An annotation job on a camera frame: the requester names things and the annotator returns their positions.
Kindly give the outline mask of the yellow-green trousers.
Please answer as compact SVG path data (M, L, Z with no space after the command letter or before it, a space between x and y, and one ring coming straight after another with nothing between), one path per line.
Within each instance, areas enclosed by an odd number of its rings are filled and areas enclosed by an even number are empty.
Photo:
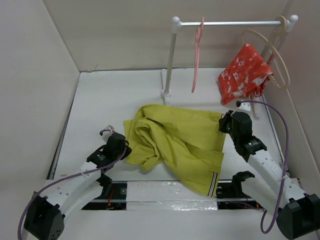
M123 122L132 153L126 163L150 171L164 163L190 190L216 195L226 135L221 113L160 104L142 106Z

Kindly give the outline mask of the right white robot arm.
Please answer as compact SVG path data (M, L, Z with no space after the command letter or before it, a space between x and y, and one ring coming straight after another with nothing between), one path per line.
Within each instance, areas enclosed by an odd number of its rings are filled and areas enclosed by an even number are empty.
M284 175L266 145L253 135L252 121L245 112L228 111L218 121L219 130L228 134L235 151L260 175L249 171L232 177L231 191L237 197L247 195L258 202L288 240L295 240L320 228L320 199L307 194Z

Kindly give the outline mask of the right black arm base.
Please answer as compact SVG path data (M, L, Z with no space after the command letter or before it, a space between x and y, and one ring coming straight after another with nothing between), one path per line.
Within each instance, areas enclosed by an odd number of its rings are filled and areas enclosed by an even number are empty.
M216 188L218 210L264 210L264 208L250 196L234 190L230 180L218 182Z

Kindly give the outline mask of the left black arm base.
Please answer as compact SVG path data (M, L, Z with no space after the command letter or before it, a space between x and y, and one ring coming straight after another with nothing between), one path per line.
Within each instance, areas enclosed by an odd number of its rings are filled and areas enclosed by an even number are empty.
M104 187L102 194L86 204L82 210L87 211L124 211L127 209L126 181L112 182Z

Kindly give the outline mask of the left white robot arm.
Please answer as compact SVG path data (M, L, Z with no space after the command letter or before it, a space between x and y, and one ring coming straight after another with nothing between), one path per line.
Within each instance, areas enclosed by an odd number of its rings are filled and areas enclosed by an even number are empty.
M106 172L128 157L132 149L126 137L113 129L100 132L104 145L96 149L75 174L49 183L35 192L23 210L17 238L23 230L38 240L57 240L65 229L68 217L95 198L107 198L112 179Z

